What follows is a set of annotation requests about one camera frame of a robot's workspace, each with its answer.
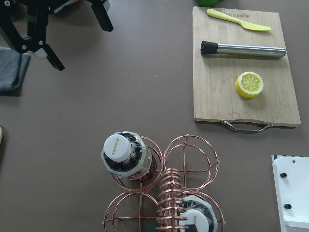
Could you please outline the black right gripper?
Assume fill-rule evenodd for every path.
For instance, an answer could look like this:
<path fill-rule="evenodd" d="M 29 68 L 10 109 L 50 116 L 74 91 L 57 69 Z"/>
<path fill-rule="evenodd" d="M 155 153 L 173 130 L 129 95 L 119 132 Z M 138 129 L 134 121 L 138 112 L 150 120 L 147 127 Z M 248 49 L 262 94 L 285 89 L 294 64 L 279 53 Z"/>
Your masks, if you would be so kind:
<path fill-rule="evenodd" d="M 47 57 L 54 68 L 63 71 L 64 65 L 46 43 L 50 10 L 49 0 L 2 0 L 0 33 L 16 52 L 31 51 L 38 57 Z"/>

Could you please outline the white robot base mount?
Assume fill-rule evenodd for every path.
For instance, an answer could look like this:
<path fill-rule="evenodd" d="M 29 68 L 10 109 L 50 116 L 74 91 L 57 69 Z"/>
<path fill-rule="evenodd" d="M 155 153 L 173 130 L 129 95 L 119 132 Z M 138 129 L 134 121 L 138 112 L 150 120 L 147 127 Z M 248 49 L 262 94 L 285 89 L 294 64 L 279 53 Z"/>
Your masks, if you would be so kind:
<path fill-rule="evenodd" d="M 272 155 L 272 168 L 282 232 L 309 230 L 309 159 Z"/>

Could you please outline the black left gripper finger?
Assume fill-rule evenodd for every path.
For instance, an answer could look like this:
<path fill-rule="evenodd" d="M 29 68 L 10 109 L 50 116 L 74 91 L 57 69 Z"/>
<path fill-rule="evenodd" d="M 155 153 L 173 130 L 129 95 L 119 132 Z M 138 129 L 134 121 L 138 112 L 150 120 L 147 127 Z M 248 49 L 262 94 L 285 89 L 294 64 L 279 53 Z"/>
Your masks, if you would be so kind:
<path fill-rule="evenodd" d="M 113 25 L 108 16 L 110 3 L 108 0 L 89 0 L 91 8 L 104 31 L 113 31 Z"/>

